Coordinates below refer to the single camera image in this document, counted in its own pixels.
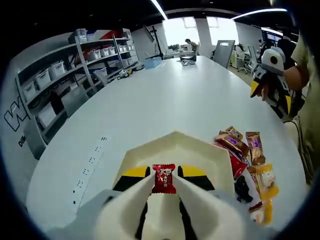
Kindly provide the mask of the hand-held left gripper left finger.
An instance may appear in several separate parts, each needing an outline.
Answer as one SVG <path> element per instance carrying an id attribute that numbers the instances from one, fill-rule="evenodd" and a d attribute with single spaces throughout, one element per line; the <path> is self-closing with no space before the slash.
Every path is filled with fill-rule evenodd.
<path id="1" fill-rule="evenodd" d="M 106 204 L 122 192 L 149 176 L 151 169 L 147 165 L 131 168 L 124 172 L 112 189 L 105 189 L 82 205 L 73 222 L 64 228 L 53 228 L 47 235 L 51 240 L 92 240 L 99 214 Z"/>

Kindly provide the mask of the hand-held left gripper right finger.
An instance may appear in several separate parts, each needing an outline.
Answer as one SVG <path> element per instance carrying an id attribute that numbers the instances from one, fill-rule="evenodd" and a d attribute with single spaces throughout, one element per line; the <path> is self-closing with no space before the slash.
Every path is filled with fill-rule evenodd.
<path id="1" fill-rule="evenodd" d="M 195 167 L 177 168 L 179 210 L 187 240 L 272 240 L 275 229 L 254 222 L 233 193 L 217 190 Z"/>

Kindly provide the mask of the person's right hand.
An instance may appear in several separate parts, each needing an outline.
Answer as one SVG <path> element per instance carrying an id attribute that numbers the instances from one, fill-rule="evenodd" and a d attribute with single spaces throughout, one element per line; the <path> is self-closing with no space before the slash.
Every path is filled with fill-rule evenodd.
<path id="1" fill-rule="evenodd" d="M 260 96 L 263 101 L 266 101 L 268 97 L 273 97 L 277 89 L 278 77 L 273 73 L 266 73 L 262 77 Z"/>

